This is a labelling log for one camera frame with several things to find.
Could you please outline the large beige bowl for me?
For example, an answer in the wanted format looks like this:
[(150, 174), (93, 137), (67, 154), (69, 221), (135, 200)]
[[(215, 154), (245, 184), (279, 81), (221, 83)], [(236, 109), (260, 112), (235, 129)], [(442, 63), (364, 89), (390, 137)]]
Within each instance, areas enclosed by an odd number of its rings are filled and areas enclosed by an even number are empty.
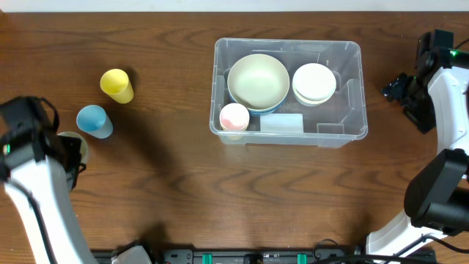
[(290, 87), (285, 66), (267, 54), (250, 54), (239, 59), (226, 82), (229, 94), (253, 109), (275, 106), (287, 97)]

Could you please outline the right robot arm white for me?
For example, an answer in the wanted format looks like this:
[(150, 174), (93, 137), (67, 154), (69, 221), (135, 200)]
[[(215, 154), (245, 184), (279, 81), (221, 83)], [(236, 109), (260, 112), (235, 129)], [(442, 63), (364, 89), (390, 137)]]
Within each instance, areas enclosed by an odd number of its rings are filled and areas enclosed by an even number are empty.
[(428, 93), (435, 107), (438, 154), (409, 183), (403, 210), (366, 238), (365, 253), (389, 263), (430, 242), (468, 231), (468, 70), (440, 68)]

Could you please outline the cream white cup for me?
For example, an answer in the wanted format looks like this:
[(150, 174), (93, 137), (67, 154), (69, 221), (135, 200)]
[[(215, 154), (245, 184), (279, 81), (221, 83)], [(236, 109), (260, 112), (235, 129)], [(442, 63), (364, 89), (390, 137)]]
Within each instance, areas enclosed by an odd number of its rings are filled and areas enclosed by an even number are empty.
[(83, 164), (88, 164), (90, 151), (89, 151), (89, 146), (84, 137), (72, 131), (61, 132), (59, 133), (59, 136), (68, 136), (68, 137), (80, 139), (81, 140), (81, 146), (80, 146), (81, 162)]

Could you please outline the pink cup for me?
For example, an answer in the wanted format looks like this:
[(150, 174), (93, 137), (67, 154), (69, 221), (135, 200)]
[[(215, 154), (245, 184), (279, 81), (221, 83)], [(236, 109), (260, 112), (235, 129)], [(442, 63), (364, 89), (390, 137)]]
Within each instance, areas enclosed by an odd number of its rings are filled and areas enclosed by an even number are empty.
[(244, 131), (250, 122), (250, 114), (242, 104), (230, 103), (221, 109), (219, 121), (225, 131)]

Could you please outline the yellow cup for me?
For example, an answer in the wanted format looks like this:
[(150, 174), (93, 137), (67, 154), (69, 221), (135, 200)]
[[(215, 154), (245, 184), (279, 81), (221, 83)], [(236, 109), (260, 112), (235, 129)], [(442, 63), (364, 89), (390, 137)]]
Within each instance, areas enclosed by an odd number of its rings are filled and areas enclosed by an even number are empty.
[(228, 129), (223, 127), (223, 133), (221, 138), (227, 141), (239, 141), (244, 138), (244, 133), (246, 131), (246, 126), (244, 128), (233, 128)]
[(106, 71), (100, 79), (100, 88), (117, 103), (129, 103), (134, 97), (129, 76), (121, 69)]

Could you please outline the white bowl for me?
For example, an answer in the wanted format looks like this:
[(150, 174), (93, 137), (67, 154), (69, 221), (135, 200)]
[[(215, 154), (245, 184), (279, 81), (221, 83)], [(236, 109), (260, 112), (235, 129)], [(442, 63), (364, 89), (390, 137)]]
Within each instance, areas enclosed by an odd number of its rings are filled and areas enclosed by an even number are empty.
[(336, 91), (336, 78), (326, 66), (308, 63), (295, 71), (292, 90), (307, 100), (329, 100)]

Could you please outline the yellow bowl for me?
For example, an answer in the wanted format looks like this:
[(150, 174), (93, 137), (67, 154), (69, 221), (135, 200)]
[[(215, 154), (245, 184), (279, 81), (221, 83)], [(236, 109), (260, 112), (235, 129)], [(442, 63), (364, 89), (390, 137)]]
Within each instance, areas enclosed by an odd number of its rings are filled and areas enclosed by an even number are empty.
[(317, 100), (317, 101), (312, 101), (312, 100), (307, 100), (305, 98), (303, 98), (301, 95), (298, 95), (298, 94), (294, 94), (296, 100), (304, 105), (304, 106), (318, 106), (320, 104), (323, 104), (325, 103), (328, 99), (324, 99), (324, 100)]

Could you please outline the light blue cup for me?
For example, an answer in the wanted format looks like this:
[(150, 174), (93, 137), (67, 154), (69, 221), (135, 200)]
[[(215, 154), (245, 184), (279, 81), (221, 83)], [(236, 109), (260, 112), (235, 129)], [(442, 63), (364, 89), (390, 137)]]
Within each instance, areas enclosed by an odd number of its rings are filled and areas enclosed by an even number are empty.
[(77, 114), (76, 124), (81, 131), (98, 139), (108, 138), (114, 130), (106, 111), (98, 105), (83, 107)]

